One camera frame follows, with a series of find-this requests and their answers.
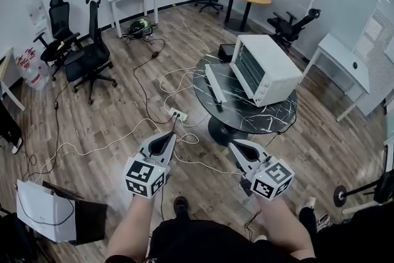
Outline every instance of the wooden floor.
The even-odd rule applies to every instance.
[[[217,50],[220,43],[235,42],[236,36],[223,28],[224,13],[198,13],[192,5],[178,7],[190,31],[201,38],[210,51]],[[197,64],[206,54],[205,47],[190,35],[180,16],[171,8],[159,12],[159,28],[156,38],[167,41],[165,49],[156,60],[137,70],[147,90],[149,109],[161,121],[167,120],[163,103],[167,94],[159,88],[163,74],[178,68],[189,68]],[[60,122],[60,143],[70,142],[79,152],[84,153],[121,138],[135,125],[146,118],[143,92],[132,75],[133,68],[150,58],[161,47],[161,41],[154,46],[134,41],[127,45],[118,39],[115,30],[103,32],[103,38],[111,51],[114,68],[104,72],[118,81],[117,88],[108,82],[98,82],[94,90],[94,104],[87,104],[88,86],[80,88],[77,94],[71,85],[59,97],[58,118]],[[296,54],[291,54],[296,65],[303,70],[306,63]],[[183,71],[168,76],[167,90],[175,90]],[[54,154],[56,146],[56,121],[54,99],[66,84],[61,73],[56,82],[36,92],[25,84],[14,89],[26,105],[26,112],[20,112],[12,102],[5,99],[8,107],[20,125],[25,145],[22,150],[35,154],[38,159],[31,171],[41,166]],[[188,78],[183,86],[190,85]],[[384,109],[378,107],[365,118],[359,110],[353,110],[340,123],[338,116],[350,100],[343,95],[322,72],[312,68],[307,78],[297,88],[297,122],[287,133],[280,135],[267,147],[277,158],[283,158],[295,171],[295,179],[286,192],[285,199],[292,210],[298,203],[313,195],[317,197],[318,215],[328,212],[334,221],[344,217],[332,202],[332,194],[339,184],[355,188],[376,180],[383,171]],[[200,121],[206,112],[196,99],[193,89],[183,91],[169,99],[168,105],[189,114],[188,123]],[[208,119],[197,127],[185,128],[176,125],[178,137],[192,132],[199,137],[198,145],[178,143],[175,151],[186,161],[201,161],[223,171],[235,171],[228,157],[228,150],[217,145],[209,136]],[[161,126],[165,131],[172,124]],[[158,132],[153,124],[143,122],[128,138],[115,143],[108,149],[79,156],[66,145],[59,151],[57,167],[45,180],[78,192],[87,200],[109,205],[107,237],[105,240],[84,246],[66,243],[48,243],[48,252],[57,262],[103,262],[108,238],[125,214],[129,199],[120,187],[121,172],[127,158],[133,155],[141,141]],[[257,136],[254,141],[266,146],[274,135]],[[26,171],[26,158],[21,152],[10,154],[11,147],[0,140],[0,203],[15,211],[14,183]],[[243,225],[257,211],[256,200],[248,198],[238,188],[239,176],[222,175],[199,164],[172,162],[171,179],[164,189],[164,217],[173,218],[172,202],[176,196],[184,195],[191,203],[191,213],[197,219],[212,219],[224,223],[244,234]],[[348,199],[346,206],[354,206],[366,200],[360,195]],[[151,229],[160,222],[161,195],[156,198]],[[253,222],[255,233],[264,232],[261,218]]]

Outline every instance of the black cable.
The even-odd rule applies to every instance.
[[[58,120],[58,117],[57,117],[57,110],[58,110],[57,99],[59,98],[60,94],[68,87],[69,84],[70,84],[70,83],[67,83],[67,84],[63,87],[63,89],[60,90],[60,92],[57,94],[57,96],[56,96],[56,98],[55,98],[54,107],[55,107],[55,118],[56,118],[56,127],[57,127],[57,132],[56,132],[56,149],[55,149],[56,152],[55,152],[55,158],[54,158],[54,162],[52,163],[51,169],[48,170],[48,171],[46,171],[46,172],[41,172],[41,175],[51,173],[51,172],[54,170],[54,168],[55,168],[55,166],[56,166],[56,164],[57,164],[57,149],[59,148],[59,120]],[[31,176],[34,176],[34,175],[36,175],[36,174],[40,174],[40,172],[33,172],[33,173],[29,174],[28,177],[26,178],[26,180],[28,180]]]
[[[166,122],[158,122],[158,121],[155,121],[155,120],[150,116],[149,109],[148,109],[148,96],[147,96],[147,92],[146,92],[145,89],[143,88],[143,86],[142,86],[140,80],[138,79],[138,77],[135,75],[135,71],[136,71],[138,68],[144,66],[146,63],[148,63],[148,62],[150,62],[151,60],[155,59],[155,58],[157,57],[158,54],[159,54],[159,53],[157,53],[157,54],[155,55],[155,53],[153,53],[153,55],[152,55],[152,57],[151,57],[150,59],[148,59],[146,62],[143,62],[143,63],[141,63],[140,65],[136,66],[136,67],[133,69],[133,76],[134,76],[134,78],[137,80],[137,82],[138,82],[138,84],[140,85],[140,87],[141,87],[141,89],[142,89],[142,91],[143,91],[143,94],[144,94],[144,96],[145,96],[145,111],[147,112],[147,115],[148,115],[149,119],[151,119],[151,120],[152,120],[153,122],[155,122],[156,124],[167,124],[170,120],[172,120],[172,116],[173,116],[173,115],[172,115],[172,116],[169,118],[169,120],[166,121]]]
[[[64,224],[64,223],[74,214],[74,210],[75,210],[74,205],[73,205],[72,202],[67,198],[67,200],[68,200],[68,202],[70,203],[70,205],[71,205],[71,207],[73,208],[73,210],[72,210],[71,214],[68,215],[68,216],[66,217],[66,219],[64,219],[63,221],[59,222],[58,224],[48,224],[48,223],[46,223],[46,222],[35,221],[35,220],[32,219],[31,217],[29,217],[29,216],[27,215],[27,213],[25,212],[25,209],[23,208],[22,202],[20,201],[20,197],[19,197],[19,194],[18,194],[18,187],[17,187],[17,196],[18,196],[18,200],[19,200],[20,206],[21,206],[21,208],[22,208],[22,211],[25,213],[25,216],[26,216],[27,218],[29,218],[31,221],[33,221],[33,222],[35,222],[35,223],[37,223],[37,224],[40,224],[40,225],[60,226],[60,225]]]
[[[164,221],[164,214],[163,214],[163,199],[164,199],[164,187],[161,189],[161,204],[160,204],[160,213],[161,213],[161,220]]]
[[[29,154],[27,152],[22,152],[25,154],[25,158],[26,158],[26,172],[22,175],[22,181],[24,180],[25,176],[29,173],[29,168],[30,166],[35,166],[37,164],[37,157],[36,155],[32,154],[31,156],[29,156]]]
[[[261,210],[258,211],[257,213],[255,213],[255,215],[252,217],[251,220],[247,221],[244,224],[244,230],[245,230],[245,237],[246,237],[246,229],[249,232],[249,240],[252,241],[252,237],[253,237],[253,231],[249,228],[250,224],[254,221],[254,219],[261,213]]]
[[[275,136],[270,140],[269,143],[266,144],[266,147],[268,147],[269,144],[272,143],[272,141],[275,139],[276,136],[281,135],[281,134],[284,134],[285,132],[287,132],[287,131],[290,129],[290,127],[293,126],[293,125],[296,123],[296,121],[297,121],[297,112],[295,113],[295,120],[294,120],[294,122],[291,123],[291,124],[289,125],[289,127],[288,127],[285,131],[283,131],[283,132],[276,132]]]

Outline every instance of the black box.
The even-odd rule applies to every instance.
[[[235,44],[221,44],[219,46],[219,58],[225,63],[230,63],[233,59]]]

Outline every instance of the extension cord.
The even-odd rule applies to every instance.
[[[174,117],[179,114],[180,115],[179,120],[183,123],[187,120],[187,114],[177,110],[176,108],[171,108],[170,110],[168,110],[168,114],[170,114],[171,117]]]

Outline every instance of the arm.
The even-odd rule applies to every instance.
[[[315,257],[312,241],[305,227],[290,212],[285,202],[277,197],[268,201],[257,196],[270,241],[298,260]]]
[[[147,255],[149,229],[155,199],[138,195],[133,197],[126,217],[116,228],[107,247],[107,258],[114,255],[127,256],[143,262]]]

